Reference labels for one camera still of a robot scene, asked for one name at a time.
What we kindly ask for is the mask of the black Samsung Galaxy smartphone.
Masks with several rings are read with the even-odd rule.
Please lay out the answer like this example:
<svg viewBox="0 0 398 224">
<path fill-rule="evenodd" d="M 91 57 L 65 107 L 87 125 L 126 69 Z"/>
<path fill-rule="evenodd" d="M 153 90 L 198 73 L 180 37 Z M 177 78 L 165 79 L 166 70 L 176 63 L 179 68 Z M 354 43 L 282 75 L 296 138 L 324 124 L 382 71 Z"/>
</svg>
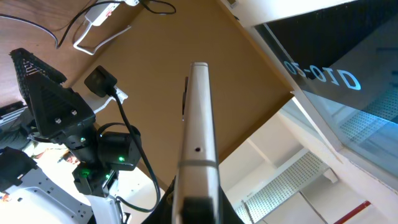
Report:
<svg viewBox="0 0 398 224">
<path fill-rule="evenodd" d="M 208 64 L 193 62 L 183 93 L 183 137 L 172 223 L 219 223 L 220 173 Z"/>
</svg>

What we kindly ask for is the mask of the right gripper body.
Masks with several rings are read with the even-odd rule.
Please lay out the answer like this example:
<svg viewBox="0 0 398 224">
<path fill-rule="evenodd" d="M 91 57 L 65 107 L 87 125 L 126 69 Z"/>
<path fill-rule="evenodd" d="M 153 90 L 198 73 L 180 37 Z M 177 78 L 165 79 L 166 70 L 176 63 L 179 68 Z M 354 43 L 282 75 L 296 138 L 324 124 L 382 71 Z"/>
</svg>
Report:
<svg viewBox="0 0 398 224">
<path fill-rule="evenodd" d="M 42 138 L 65 145 L 83 162 L 97 162 L 95 115 L 72 89 L 39 88 L 30 94 L 35 124 Z"/>
</svg>

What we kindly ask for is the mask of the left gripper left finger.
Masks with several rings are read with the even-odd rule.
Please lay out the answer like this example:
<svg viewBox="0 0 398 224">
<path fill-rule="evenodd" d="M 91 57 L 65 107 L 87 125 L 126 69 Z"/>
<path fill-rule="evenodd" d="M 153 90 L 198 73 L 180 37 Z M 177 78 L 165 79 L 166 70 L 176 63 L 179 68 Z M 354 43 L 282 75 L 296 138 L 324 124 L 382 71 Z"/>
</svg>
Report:
<svg viewBox="0 0 398 224">
<path fill-rule="evenodd" d="M 142 224 L 171 224 L 172 206 L 174 202 L 174 185 L 172 181 L 156 209 L 142 222 Z"/>
</svg>

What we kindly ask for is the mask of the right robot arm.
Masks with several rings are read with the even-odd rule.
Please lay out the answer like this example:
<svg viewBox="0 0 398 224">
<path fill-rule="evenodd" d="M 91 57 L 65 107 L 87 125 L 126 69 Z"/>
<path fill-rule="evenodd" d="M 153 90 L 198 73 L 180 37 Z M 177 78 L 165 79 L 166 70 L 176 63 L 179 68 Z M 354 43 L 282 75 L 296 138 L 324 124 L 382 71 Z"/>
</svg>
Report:
<svg viewBox="0 0 398 224">
<path fill-rule="evenodd" d="M 79 164 L 71 174 L 53 175 L 70 180 L 87 199 L 82 203 L 64 191 L 29 156 L 7 147 L 1 155 L 1 190 L 18 201 L 32 200 L 72 223 L 128 223 L 132 213 L 116 195 L 119 172 L 132 171 L 141 158 L 141 135 L 134 126 L 115 133 L 108 125 L 95 127 L 95 113 L 71 88 L 65 76 L 23 48 L 11 58 L 22 96 L 28 103 L 32 137 L 65 146 Z"/>
</svg>

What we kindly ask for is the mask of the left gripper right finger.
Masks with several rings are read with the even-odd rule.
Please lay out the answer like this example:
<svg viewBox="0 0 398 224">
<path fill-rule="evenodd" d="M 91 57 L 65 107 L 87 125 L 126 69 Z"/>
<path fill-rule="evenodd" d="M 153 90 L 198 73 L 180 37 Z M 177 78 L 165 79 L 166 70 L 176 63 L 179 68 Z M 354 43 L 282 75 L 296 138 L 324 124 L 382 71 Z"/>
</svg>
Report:
<svg viewBox="0 0 398 224">
<path fill-rule="evenodd" d="M 237 213 L 234 211 L 233 206 L 229 202 L 221 186 L 219 186 L 219 195 L 220 195 L 219 198 L 220 198 L 220 207 L 221 207 L 221 223 L 244 224 L 242 219 L 240 219 Z"/>
</svg>

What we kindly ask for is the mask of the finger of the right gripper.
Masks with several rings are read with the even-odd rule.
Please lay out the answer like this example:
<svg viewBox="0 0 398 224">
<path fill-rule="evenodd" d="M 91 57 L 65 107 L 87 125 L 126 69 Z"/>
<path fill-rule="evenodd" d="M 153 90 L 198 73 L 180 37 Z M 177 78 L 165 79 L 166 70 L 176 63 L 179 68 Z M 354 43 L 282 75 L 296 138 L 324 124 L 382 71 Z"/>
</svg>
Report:
<svg viewBox="0 0 398 224">
<path fill-rule="evenodd" d="M 12 50 L 17 81 L 43 137 L 91 136 L 95 114 L 85 100 L 62 83 L 66 76 L 26 49 Z"/>
</svg>

